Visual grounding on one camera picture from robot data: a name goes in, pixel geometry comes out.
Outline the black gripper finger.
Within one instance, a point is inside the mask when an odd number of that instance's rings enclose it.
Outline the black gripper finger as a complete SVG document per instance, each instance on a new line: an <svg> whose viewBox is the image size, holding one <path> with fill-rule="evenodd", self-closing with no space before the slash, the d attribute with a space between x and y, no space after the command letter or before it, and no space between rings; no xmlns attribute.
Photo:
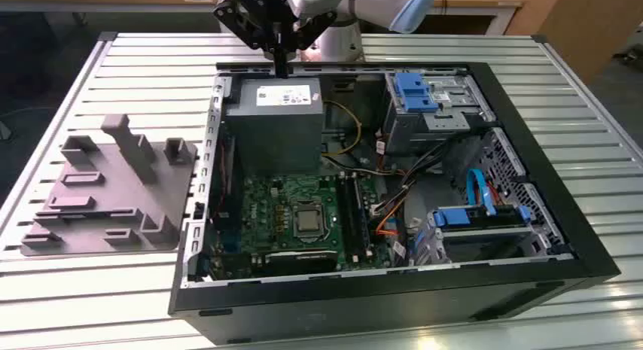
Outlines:
<svg viewBox="0 0 643 350"><path fill-rule="evenodd" d="M221 25L253 50L260 49L273 63L274 77L281 77L281 49L278 48L274 25L261 25L236 0L220 0L213 15Z"/></svg>
<svg viewBox="0 0 643 350"><path fill-rule="evenodd" d="M336 12L328 11L305 20L305 23L294 28L297 18L289 18L281 24L281 78L286 78L289 71L290 56L297 50L305 50L321 35L324 30L334 22Z"/></svg>

